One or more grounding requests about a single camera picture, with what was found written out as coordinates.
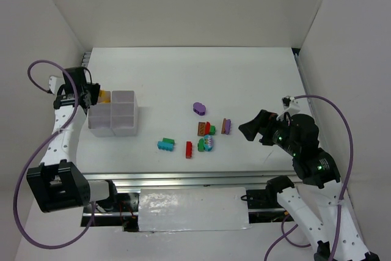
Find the thin brown lego plate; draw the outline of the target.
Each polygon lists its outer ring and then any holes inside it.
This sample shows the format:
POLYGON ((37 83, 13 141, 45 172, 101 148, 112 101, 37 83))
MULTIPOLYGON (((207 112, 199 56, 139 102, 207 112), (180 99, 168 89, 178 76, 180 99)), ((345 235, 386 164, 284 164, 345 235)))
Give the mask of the thin brown lego plate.
POLYGON ((225 134, 225 125, 226 125, 227 119, 224 118, 222 121, 222 128, 221 128, 221 134, 225 134))

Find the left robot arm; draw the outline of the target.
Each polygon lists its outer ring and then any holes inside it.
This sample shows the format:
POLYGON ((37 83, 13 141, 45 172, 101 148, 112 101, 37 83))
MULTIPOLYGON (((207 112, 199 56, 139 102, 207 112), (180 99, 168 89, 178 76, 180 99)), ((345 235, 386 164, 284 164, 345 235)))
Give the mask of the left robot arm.
POLYGON ((111 208, 117 197, 112 180, 88 181, 76 166, 82 126, 91 106, 98 101, 100 85, 91 81, 88 69, 65 69, 54 94, 54 138, 37 167, 27 170, 26 180, 44 213, 85 207, 95 202, 111 208))

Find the purple rounded lego brick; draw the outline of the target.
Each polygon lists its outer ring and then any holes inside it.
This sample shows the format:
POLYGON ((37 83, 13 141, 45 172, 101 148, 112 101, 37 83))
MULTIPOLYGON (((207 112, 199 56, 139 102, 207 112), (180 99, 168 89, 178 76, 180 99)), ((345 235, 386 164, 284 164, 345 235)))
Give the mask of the purple rounded lego brick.
POLYGON ((193 111, 200 115, 200 116, 204 116, 206 114, 206 107, 204 104, 200 103, 200 102, 195 102, 193 103, 193 111))

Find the yellow rectangular lego brick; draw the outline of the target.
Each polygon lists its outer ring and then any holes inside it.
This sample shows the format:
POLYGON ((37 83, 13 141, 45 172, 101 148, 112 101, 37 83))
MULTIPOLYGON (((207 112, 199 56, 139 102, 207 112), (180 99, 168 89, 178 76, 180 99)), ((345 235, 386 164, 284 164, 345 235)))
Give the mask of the yellow rectangular lego brick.
POLYGON ((97 103, 110 103, 111 102, 111 92, 108 90, 100 90, 98 94, 97 103))

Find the purple curved lego brick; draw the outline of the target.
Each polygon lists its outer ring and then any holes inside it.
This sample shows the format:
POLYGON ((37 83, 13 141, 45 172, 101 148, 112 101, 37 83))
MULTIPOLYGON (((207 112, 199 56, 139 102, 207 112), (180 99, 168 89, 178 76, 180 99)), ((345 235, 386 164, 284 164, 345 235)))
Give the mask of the purple curved lego brick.
POLYGON ((231 120, 226 119, 224 124, 224 134, 230 134, 230 129, 231 129, 231 120))

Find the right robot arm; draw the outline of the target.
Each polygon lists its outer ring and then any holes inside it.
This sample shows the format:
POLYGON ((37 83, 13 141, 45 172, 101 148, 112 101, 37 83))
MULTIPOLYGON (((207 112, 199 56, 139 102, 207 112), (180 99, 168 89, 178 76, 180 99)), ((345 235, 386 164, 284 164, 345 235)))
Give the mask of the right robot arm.
POLYGON ((285 175, 269 180, 266 191, 303 231, 315 260, 379 259, 364 244, 346 203, 339 198, 343 187, 340 174, 333 157, 319 147, 319 128, 312 117, 286 112, 279 118, 261 110, 239 130, 248 141, 260 134, 262 145, 277 145, 291 155, 294 171, 315 198, 320 215, 314 214, 285 175))

